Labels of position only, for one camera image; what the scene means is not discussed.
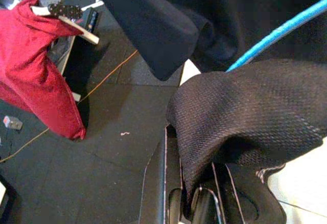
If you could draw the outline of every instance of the blue cable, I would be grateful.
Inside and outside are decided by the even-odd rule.
[[[255,57],[257,57],[271,45],[275,44],[277,41],[295,29],[301,27],[303,24],[307,23],[316,16],[319,16],[325,11],[327,11],[327,0],[321,0],[313,6],[297,14],[295,17],[272,31],[268,36],[263,38],[259,43],[248,50],[241,58],[239,58],[232,66],[229,67],[227,72],[251,62]]]

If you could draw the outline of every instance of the red cloth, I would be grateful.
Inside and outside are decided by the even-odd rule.
[[[49,17],[33,14],[38,0],[24,0],[12,11],[0,10],[0,98],[33,112],[53,132],[84,138],[85,127],[72,92],[46,48],[59,36],[81,32]]]

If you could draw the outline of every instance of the black cloth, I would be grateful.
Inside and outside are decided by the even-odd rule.
[[[191,58],[226,70],[273,29],[319,0],[103,0],[154,75],[166,80]],[[304,25],[256,60],[326,56],[327,17]]]
[[[183,84],[167,118],[177,132],[189,197],[212,161],[260,169],[322,145],[326,73],[326,64],[271,59]]]

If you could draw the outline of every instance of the dark floor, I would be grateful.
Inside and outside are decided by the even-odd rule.
[[[82,95],[134,52],[106,8],[97,10],[100,44],[79,39],[65,73],[72,90]],[[166,106],[180,75],[181,70],[160,82],[137,55],[79,105],[86,140],[72,142],[48,132],[0,164],[0,175],[16,196],[6,223],[134,223],[143,171],[164,135]],[[5,115],[18,117],[24,127],[16,132],[0,125],[2,158],[46,128],[33,114],[0,101],[0,119]]]

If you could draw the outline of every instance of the blue rope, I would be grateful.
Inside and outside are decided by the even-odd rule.
[[[282,39],[284,36],[288,35],[295,29],[301,27],[303,24],[307,23],[316,16],[319,16],[325,11],[327,11],[327,0],[321,0],[313,6],[302,11],[291,20],[288,20],[279,28],[272,31],[268,36],[263,38],[259,43],[248,50],[241,58],[239,58],[232,66],[229,67],[227,72],[251,62],[260,53]]]

